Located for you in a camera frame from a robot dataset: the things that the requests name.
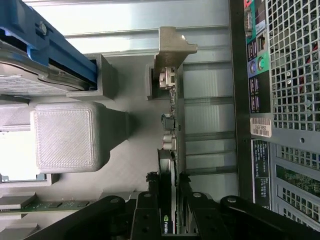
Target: usb port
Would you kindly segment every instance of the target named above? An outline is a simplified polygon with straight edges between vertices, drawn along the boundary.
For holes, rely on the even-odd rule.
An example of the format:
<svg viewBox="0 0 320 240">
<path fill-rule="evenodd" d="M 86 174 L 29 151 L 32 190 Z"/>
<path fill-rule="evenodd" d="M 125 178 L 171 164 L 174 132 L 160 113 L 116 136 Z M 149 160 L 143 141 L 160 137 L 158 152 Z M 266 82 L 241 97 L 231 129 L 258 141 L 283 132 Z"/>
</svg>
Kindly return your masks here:
<svg viewBox="0 0 320 240">
<path fill-rule="evenodd" d="M 250 45 L 249 45 L 249 49 L 250 49 L 250 50 L 249 50 L 249 58 L 252 58 L 252 57 L 253 57 L 253 52 L 252 52 L 252 51 L 253 51 L 253 49 L 252 49 L 252 44 L 250 44 Z"/>
<path fill-rule="evenodd" d="M 256 106 L 256 109 L 259 110 L 260 108 L 260 103 L 259 103 L 259 97 L 258 96 L 255 96 L 255 106 Z"/>
<path fill-rule="evenodd" d="M 256 110 L 256 104 L 255 104 L 255 97 L 251 97 L 251 110 L 255 111 Z"/>
<path fill-rule="evenodd" d="M 250 85 L 251 85 L 251 93 L 254 93 L 255 92 L 254 78 L 250 79 Z"/>
<path fill-rule="evenodd" d="M 258 78 L 257 77 L 254 78 L 254 88 L 255 88 L 256 92 L 259 90 L 259 84 L 258 84 Z"/>
<path fill-rule="evenodd" d="M 253 56 L 255 56 L 255 55 L 257 55 L 257 43 L 256 43 L 256 41 L 254 41 L 252 43 L 252 45 L 253 45 Z"/>
</svg>

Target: capacitor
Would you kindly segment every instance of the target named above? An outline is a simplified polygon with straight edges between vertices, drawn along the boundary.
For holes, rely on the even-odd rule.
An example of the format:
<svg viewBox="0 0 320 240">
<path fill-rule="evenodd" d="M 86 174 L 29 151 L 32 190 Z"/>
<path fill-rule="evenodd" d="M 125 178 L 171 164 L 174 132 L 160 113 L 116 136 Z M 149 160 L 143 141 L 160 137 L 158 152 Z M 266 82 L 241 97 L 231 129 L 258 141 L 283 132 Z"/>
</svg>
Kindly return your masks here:
<svg viewBox="0 0 320 240">
<path fill-rule="evenodd" d="M 171 142 L 174 135 L 172 133 L 164 134 L 163 135 L 163 141 L 164 142 Z"/>
<path fill-rule="evenodd" d="M 164 150 L 177 150 L 177 139 L 175 137 L 171 138 L 171 141 L 163 142 L 162 148 Z"/>
</svg>

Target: ethernet port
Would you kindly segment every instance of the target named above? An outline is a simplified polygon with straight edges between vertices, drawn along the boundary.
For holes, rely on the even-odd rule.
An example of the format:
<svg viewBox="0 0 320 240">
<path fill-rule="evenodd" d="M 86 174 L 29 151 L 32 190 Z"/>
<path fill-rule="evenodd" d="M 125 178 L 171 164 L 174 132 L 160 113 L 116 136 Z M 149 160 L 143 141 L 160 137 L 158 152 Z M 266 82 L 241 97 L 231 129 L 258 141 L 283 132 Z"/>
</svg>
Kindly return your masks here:
<svg viewBox="0 0 320 240">
<path fill-rule="evenodd" d="M 266 48 L 266 35 L 264 32 L 260 36 L 257 37 L 257 46 L 258 46 L 258 52 L 265 50 L 265 48 Z"/>
</svg>

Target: ps/2 port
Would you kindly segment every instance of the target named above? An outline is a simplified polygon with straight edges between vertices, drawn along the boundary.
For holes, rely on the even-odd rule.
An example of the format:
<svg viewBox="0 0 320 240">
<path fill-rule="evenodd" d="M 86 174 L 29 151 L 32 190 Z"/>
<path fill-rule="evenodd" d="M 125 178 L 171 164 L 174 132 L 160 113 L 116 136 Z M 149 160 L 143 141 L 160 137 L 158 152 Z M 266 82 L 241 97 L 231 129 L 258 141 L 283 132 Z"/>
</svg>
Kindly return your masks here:
<svg viewBox="0 0 320 240">
<path fill-rule="evenodd" d="M 254 61 L 250 63 L 249 70 L 251 74 L 254 74 L 257 71 L 257 65 Z"/>
<path fill-rule="evenodd" d="M 259 71 L 262 71 L 264 69 L 264 67 L 265 67 L 265 59 L 262 56 L 258 58 L 257 65 L 258 65 Z"/>
</svg>

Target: green ps/2 port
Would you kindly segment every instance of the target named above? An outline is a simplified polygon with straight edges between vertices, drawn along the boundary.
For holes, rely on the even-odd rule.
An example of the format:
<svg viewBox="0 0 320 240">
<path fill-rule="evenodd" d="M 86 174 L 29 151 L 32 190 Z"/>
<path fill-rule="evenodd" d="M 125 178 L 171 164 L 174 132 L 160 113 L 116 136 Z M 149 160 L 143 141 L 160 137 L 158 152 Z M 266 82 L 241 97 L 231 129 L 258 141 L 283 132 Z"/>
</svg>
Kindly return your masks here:
<svg viewBox="0 0 320 240">
<path fill-rule="evenodd" d="M 258 65 L 259 71 L 262 71 L 264 69 L 264 67 L 265 67 L 265 59 L 262 56 L 258 58 L 257 65 Z"/>
</svg>

